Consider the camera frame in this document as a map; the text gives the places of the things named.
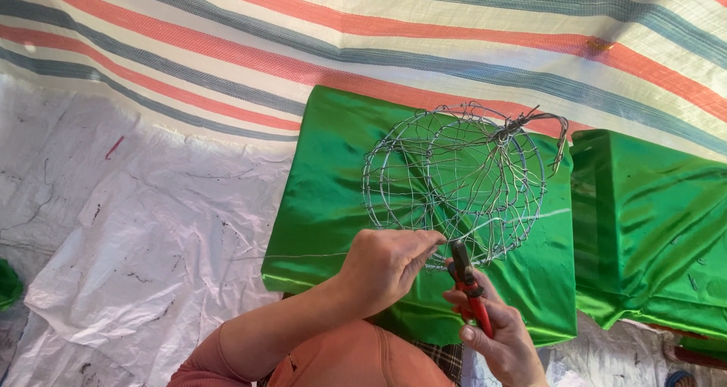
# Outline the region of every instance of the wire mesh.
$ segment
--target wire mesh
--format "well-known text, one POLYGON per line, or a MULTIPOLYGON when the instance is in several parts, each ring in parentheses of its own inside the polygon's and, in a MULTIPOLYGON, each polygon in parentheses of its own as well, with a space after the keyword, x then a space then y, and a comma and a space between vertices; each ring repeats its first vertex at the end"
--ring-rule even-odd
MULTIPOLYGON (((565 119, 534 111, 510 119, 471 102, 420 111, 396 123, 365 156, 363 204, 374 226, 440 231, 450 242, 465 243, 474 266, 519 247, 546 192, 540 153, 522 126, 534 119, 559 120, 563 132, 554 174, 568 128, 565 119)), ((444 269, 446 256, 435 253, 426 269, 444 269)))

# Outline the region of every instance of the striped tarp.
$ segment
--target striped tarp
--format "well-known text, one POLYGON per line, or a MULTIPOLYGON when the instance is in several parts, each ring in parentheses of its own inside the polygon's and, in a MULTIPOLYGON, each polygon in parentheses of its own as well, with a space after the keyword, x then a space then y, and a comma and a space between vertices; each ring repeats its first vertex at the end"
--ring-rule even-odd
MULTIPOLYGON (((295 144, 316 84, 477 100, 727 161, 727 0, 0 0, 0 70, 295 144)), ((347 113, 341 113, 345 122, 347 113)), ((551 136, 557 123, 532 123, 551 136)))

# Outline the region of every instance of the pink shirt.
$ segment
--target pink shirt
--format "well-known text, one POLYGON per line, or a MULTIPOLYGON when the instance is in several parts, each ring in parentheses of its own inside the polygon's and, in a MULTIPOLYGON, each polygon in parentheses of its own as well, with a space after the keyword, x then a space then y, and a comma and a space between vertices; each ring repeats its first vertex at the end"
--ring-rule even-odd
MULTIPOLYGON (((199 345, 167 387, 247 387, 223 358, 220 329, 199 345)), ((356 321, 295 348, 269 387, 454 385, 420 349, 378 326, 356 321)))

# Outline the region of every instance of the fingernail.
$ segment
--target fingernail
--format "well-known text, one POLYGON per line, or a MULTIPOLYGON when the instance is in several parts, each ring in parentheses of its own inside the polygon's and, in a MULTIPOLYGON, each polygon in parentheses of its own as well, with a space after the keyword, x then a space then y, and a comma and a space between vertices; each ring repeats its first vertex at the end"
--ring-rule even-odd
POLYGON ((462 329, 462 340, 465 342, 471 342, 475 338, 475 333, 469 327, 462 329))

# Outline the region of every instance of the blue stripe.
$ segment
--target blue stripe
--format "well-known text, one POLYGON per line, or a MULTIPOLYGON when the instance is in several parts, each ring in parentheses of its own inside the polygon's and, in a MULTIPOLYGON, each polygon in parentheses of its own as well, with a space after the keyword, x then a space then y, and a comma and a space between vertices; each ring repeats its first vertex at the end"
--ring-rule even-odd
POLYGON ((0 15, 23 18, 26 20, 33 20, 59 26, 60 28, 75 30, 99 48, 113 53, 114 55, 151 67, 162 73, 166 73, 169 76, 180 78, 197 86, 205 87, 207 89, 214 90, 215 92, 227 94, 228 96, 236 97, 241 100, 246 100, 250 103, 255 103, 295 115, 303 115, 305 110, 304 103, 286 99, 285 97, 244 84, 235 83, 228 79, 213 76, 209 73, 180 65, 177 62, 153 54, 144 49, 124 44, 105 35, 104 33, 98 32, 86 25, 76 22, 69 14, 64 11, 60 11, 59 9, 49 8, 37 3, 21 0, 0 0, 0 15))
POLYGON ((603 89, 551 73, 522 70, 462 59, 448 59, 375 48, 337 48, 320 39, 222 9, 205 0, 157 0, 259 38, 338 62, 410 67, 498 86, 537 90, 683 137, 709 150, 727 154, 719 137, 669 113, 603 89))
POLYGON ((233 127, 227 124, 214 122, 212 120, 204 119, 202 117, 198 117, 196 115, 186 113, 175 108, 171 108, 155 100, 151 100, 148 97, 142 96, 141 94, 138 94, 123 85, 120 85, 113 79, 109 78, 108 76, 104 75, 103 73, 99 72, 91 66, 71 62, 61 62, 58 60, 34 59, 32 57, 23 56, 13 51, 9 51, 2 47, 0 47, 0 59, 4 59, 15 66, 30 70, 31 72, 37 73, 38 75, 101 81, 115 91, 121 93, 126 97, 129 97, 131 100, 139 103, 147 109, 164 114, 168 117, 171 117, 172 119, 179 120, 180 122, 184 122, 192 126, 204 127, 205 129, 219 131, 220 133, 250 137, 259 140, 298 140, 298 136, 285 136, 279 134, 265 133, 262 131, 241 129, 239 127, 233 127))
MULTIPOLYGON (((682 48, 709 60, 717 66, 727 68, 727 42, 712 33, 692 25, 676 12, 654 3, 639 3, 631 0, 436 0, 493 8, 544 12, 575 17, 606 16, 625 24, 639 23, 682 48)), ((628 25, 610 25, 603 31, 603 39, 618 36, 628 25)))

